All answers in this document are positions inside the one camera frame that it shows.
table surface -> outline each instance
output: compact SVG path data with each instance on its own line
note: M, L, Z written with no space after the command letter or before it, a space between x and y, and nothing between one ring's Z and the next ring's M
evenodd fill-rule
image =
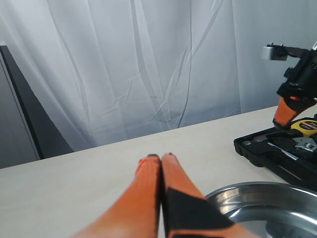
M0 237L60 238L120 196L147 154L173 152L203 194L246 181L283 182L236 154L233 140L272 127L276 107L0 170ZM313 116L316 107L301 117ZM160 225L159 237L163 236Z

curtain fold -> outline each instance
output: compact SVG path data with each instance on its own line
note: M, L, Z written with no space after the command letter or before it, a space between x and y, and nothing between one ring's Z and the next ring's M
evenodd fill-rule
M6 0L0 36L77 151L276 105L296 60L264 61L262 47L310 48L314 8L313 0Z

tape measure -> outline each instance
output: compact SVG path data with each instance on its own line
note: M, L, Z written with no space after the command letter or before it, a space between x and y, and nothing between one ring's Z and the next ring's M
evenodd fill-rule
M291 125L292 129L299 130L304 137L309 137L317 133L317 120L303 119Z

black tool case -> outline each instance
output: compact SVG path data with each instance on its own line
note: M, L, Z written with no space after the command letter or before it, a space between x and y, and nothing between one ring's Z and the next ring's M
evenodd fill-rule
M254 138L266 134L268 134L266 140L253 142ZM302 137L300 131L296 129L281 130L272 127L237 138L233 143L236 152L253 165L268 168L290 184L317 191L317 150L308 152L295 148L297 142L293 138L296 137ZM317 135L311 138L317 142ZM291 158L272 144L297 159Z

metal bowl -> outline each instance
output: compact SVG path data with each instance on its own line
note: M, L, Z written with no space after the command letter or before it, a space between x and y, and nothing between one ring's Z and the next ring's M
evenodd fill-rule
M262 238L317 237L316 192L284 183L244 182L206 198L222 214Z

